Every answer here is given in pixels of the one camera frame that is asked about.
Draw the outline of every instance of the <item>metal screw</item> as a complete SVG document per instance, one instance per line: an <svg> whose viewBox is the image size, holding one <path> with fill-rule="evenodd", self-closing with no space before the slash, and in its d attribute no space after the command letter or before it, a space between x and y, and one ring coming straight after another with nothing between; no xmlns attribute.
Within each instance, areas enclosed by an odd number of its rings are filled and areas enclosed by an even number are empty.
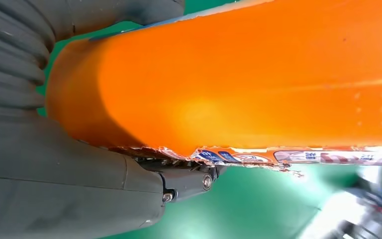
<svg viewBox="0 0 382 239"><path fill-rule="evenodd" d="M162 201L164 203L168 203L168 202L172 201L173 198L174 198L174 194L173 193L165 193L165 194L163 194Z"/></svg>
<svg viewBox="0 0 382 239"><path fill-rule="evenodd" d="M213 183L213 179L211 178L210 175L206 174L204 177L203 177L203 189L205 191L208 191L210 190L211 188L211 184Z"/></svg>

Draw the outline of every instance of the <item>green background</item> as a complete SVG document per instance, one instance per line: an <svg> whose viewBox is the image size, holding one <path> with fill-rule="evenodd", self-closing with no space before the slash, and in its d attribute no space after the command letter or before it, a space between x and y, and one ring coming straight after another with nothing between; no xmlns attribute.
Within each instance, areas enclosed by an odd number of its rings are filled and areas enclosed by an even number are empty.
<svg viewBox="0 0 382 239"><path fill-rule="evenodd" d="M188 0L186 13L227 2L233 0ZM124 22L59 42L46 74L69 41L137 26ZM38 91L44 94L45 87L39 87ZM39 109L39 113L45 115L44 109ZM168 204L156 225L109 239L294 239L333 192L355 181L356 168L337 165L292 168L302 170L305 177L298 179L265 169L231 167L209 193Z"/></svg>

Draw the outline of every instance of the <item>orange package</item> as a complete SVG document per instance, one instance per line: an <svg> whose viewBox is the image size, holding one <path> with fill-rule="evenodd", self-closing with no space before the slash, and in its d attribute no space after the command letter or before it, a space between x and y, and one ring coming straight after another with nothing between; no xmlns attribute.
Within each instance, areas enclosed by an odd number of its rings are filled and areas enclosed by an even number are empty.
<svg viewBox="0 0 382 239"><path fill-rule="evenodd" d="M47 111L132 155L382 165L382 1L248 0L74 41Z"/></svg>

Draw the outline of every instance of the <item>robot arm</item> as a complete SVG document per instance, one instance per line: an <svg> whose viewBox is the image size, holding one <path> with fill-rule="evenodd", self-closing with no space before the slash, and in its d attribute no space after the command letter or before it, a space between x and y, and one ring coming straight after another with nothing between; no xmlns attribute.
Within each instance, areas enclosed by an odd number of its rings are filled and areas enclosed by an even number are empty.
<svg viewBox="0 0 382 239"><path fill-rule="evenodd" d="M35 87L56 41L183 11L181 0L0 0L0 239L100 238L146 227L162 216L163 200L203 192L203 179L217 177L145 170L36 113L43 98ZM188 180L172 183L178 177Z"/></svg>

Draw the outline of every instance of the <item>snack package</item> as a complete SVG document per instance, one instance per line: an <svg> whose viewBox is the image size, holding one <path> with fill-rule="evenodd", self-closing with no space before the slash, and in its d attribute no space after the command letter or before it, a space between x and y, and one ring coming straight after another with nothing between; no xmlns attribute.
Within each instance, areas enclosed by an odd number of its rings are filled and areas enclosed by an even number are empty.
<svg viewBox="0 0 382 239"><path fill-rule="evenodd" d="M47 112L137 157L382 165L382 1L244 0L73 41Z"/></svg>

